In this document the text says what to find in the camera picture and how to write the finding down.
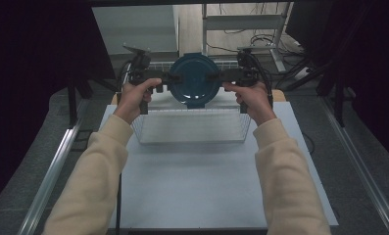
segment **sweater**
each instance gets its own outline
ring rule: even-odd
[[[129,124],[114,115],[91,134],[43,234],[106,234],[132,134]],[[307,161],[280,119],[261,124],[253,134],[267,234],[330,234]]]

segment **hand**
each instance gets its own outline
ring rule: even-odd
[[[226,90],[236,92],[236,102],[238,104],[246,103],[248,106],[247,113],[256,122],[257,126],[276,118],[267,99],[267,88],[263,83],[257,82],[251,87],[240,87],[225,82],[222,86]]]
[[[161,82],[160,78],[149,78],[137,86],[127,82],[123,86],[121,101],[115,109],[114,115],[122,118],[128,124],[132,124],[141,113],[139,110],[139,103],[141,103],[142,100],[148,103],[152,100],[148,88],[157,86],[161,84]]]

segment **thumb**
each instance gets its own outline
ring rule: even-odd
[[[148,88],[157,86],[161,84],[163,81],[160,78],[149,78],[148,80],[144,81],[140,85],[138,85],[136,88],[139,89],[140,91],[145,92],[148,90]]]
[[[230,82],[224,82],[222,87],[228,91],[234,91],[236,93],[242,94],[244,92],[245,87],[240,87],[238,85],[231,84]]]

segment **wooden floor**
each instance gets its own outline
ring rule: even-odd
[[[242,3],[242,4],[209,4],[207,5],[208,16],[218,15],[280,15],[285,8],[286,3]],[[180,5],[177,6],[179,16],[179,52],[180,56],[184,53],[201,52],[202,48],[202,5]],[[265,34],[272,39],[274,30],[244,30],[237,33],[233,31],[209,31],[207,42],[211,46],[236,50],[237,47],[250,46],[250,39],[256,34]],[[290,51],[300,52],[301,48],[294,44],[295,40],[283,32],[281,37],[281,47],[287,47]],[[259,41],[255,45],[264,46],[266,43]],[[210,48],[210,56],[235,55],[234,52],[228,52],[221,49]]]

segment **sleeve cuff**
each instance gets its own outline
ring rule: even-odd
[[[99,133],[107,135],[118,142],[126,145],[133,134],[133,130],[130,125],[115,115],[109,115],[105,124],[99,130]]]
[[[253,131],[253,134],[258,142],[259,148],[289,137],[279,118],[268,120],[261,124]]]

